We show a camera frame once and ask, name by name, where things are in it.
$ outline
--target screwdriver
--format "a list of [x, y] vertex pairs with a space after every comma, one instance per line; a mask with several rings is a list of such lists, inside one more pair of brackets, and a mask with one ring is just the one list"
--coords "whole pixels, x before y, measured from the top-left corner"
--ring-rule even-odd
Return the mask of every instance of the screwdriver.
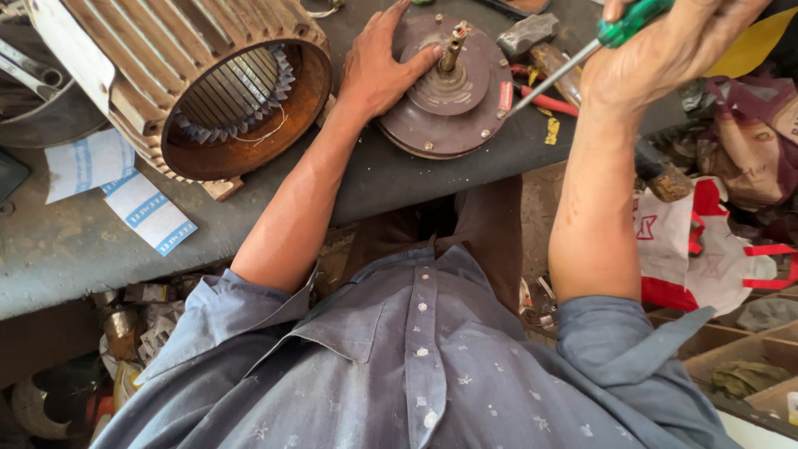
[[571, 58], [565, 65], [560, 67], [559, 70], [554, 72], [550, 77], [547, 77], [532, 92], [508, 112], [507, 117], [511, 117], [519, 109], [523, 109], [532, 102], [532, 100], [540, 95], [546, 89], [552, 87], [564, 74], [567, 74], [580, 62], [584, 61], [599, 47], [618, 48], [626, 41], [632, 38], [642, 27], [651, 19], [656, 18], [658, 15], [664, 13], [674, 5], [674, 0], [639, 0], [626, 7], [623, 11], [623, 16], [614, 23], [604, 22], [604, 19], [599, 20], [596, 25], [598, 37], [593, 39], [591, 43], [587, 44], [585, 48], [581, 49], [577, 54]]

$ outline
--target blue shirt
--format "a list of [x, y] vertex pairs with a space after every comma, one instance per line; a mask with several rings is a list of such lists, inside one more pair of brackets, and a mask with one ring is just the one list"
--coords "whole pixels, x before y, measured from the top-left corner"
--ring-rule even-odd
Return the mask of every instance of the blue shirt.
[[712, 309], [655, 331], [633, 301], [574, 299], [554, 352], [460, 246], [378, 260], [309, 310], [316, 273], [293, 296], [205, 276], [93, 447], [738, 447], [674, 358]]

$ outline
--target hand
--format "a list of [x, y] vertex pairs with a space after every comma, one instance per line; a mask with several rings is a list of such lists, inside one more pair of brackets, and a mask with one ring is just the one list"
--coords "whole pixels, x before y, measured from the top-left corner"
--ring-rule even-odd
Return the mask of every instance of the hand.
[[[616, 22], [633, 0], [607, 0], [604, 20]], [[770, 0], [676, 0], [671, 11], [621, 47], [596, 52], [585, 65], [586, 103], [603, 113], [632, 113], [680, 84], [700, 77]]]
[[371, 16], [346, 54], [338, 105], [368, 121], [395, 105], [407, 89], [440, 59], [442, 49], [430, 46], [400, 64], [393, 59], [393, 32], [410, 6], [399, 0], [386, 12]]

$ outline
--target man's left hand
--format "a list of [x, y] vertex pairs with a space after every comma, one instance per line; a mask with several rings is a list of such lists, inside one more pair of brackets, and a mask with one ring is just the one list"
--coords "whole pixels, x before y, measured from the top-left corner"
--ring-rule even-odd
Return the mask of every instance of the man's left hand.
[[346, 54], [338, 105], [365, 121], [395, 105], [442, 55], [440, 46], [430, 46], [405, 64], [393, 59], [393, 32], [409, 6], [410, 0], [399, 0], [386, 12], [375, 13]]

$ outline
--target sleeve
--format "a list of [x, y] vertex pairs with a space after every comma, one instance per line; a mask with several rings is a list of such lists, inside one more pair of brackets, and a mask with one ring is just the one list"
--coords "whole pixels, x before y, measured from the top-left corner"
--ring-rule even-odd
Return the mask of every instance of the sleeve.
[[92, 449], [176, 447], [263, 355], [308, 313], [318, 265], [295, 295], [250, 284], [230, 270], [205, 276], [172, 336], [136, 379], [140, 390]]
[[221, 277], [203, 277], [186, 300], [186, 312], [169, 341], [136, 383], [143, 384], [244, 332], [304, 318], [317, 275], [318, 264], [293, 296], [251, 284], [229, 269]]
[[635, 301], [577, 298], [558, 311], [557, 352], [688, 447], [739, 447], [726, 435], [715, 407], [675, 358], [679, 346], [714, 312], [702, 308], [654, 330]]

